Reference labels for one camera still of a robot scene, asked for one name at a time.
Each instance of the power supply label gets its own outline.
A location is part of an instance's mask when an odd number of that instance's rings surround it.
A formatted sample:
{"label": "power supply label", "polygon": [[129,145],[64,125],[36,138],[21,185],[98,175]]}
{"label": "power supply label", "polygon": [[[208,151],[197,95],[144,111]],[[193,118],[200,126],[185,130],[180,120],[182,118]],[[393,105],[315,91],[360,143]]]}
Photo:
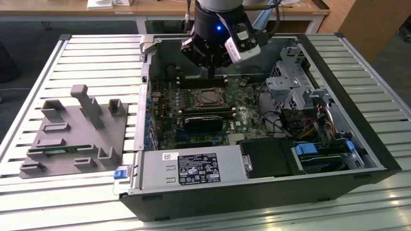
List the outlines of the power supply label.
{"label": "power supply label", "polygon": [[178,156],[180,185],[220,182],[217,155],[215,153]]}

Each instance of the aluminum slotted table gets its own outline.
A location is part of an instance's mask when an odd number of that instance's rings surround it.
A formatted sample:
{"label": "aluminum slotted table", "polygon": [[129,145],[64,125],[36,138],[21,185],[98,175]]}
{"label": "aluminum slotted table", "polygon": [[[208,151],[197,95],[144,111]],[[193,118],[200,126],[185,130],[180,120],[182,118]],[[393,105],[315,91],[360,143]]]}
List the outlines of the aluminum slotted table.
{"label": "aluminum slotted table", "polygon": [[[20,179],[45,99],[77,104],[73,84],[98,102],[129,103],[122,164],[133,160],[140,35],[61,36],[0,146],[0,230],[383,230],[411,225],[411,112],[344,38],[308,35],[403,171],[335,201],[144,223],[117,201],[112,172]],[[320,79],[311,71],[319,85]]]}

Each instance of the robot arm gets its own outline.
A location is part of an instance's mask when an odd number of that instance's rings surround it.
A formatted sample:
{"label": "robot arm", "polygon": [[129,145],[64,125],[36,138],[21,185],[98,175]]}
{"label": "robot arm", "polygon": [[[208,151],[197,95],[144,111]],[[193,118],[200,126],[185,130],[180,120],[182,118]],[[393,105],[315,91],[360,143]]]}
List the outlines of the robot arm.
{"label": "robot arm", "polygon": [[194,1],[194,25],[181,53],[208,69],[208,77],[216,68],[256,56],[260,46],[267,44],[269,35],[255,33],[241,3],[241,0]]}

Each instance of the gray 3d printed holder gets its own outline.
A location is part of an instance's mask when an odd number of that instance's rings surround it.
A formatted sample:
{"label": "gray 3d printed holder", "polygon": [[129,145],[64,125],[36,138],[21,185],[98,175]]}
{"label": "gray 3d printed holder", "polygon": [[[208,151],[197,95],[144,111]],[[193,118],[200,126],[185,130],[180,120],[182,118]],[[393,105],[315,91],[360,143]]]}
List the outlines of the gray 3d printed holder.
{"label": "gray 3d printed holder", "polygon": [[46,100],[42,123],[20,167],[21,178],[110,171],[121,165],[128,104],[110,99],[98,105],[85,85],[70,96],[81,106]]}

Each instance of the blue latch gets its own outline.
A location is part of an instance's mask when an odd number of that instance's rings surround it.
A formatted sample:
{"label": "blue latch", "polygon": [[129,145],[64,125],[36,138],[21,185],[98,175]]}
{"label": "blue latch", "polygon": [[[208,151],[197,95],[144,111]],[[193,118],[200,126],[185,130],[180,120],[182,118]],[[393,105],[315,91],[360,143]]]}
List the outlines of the blue latch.
{"label": "blue latch", "polygon": [[355,150],[352,141],[347,141],[347,146],[348,146],[349,151],[352,152]]}
{"label": "blue latch", "polygon": [[300,143],[295,147],[295,152],[297,155],[317,153],[313,143]]}
{"label": "blue latch", "polygon": [[295,147],[295,152],[296,152],[297,155],[303,154],[303,150],[299,146]]}
{"label": "blue latch", "polygon": [[125,179],[126,178],[126,169],[114,170],[113,178],[114,178],[114,180]]}

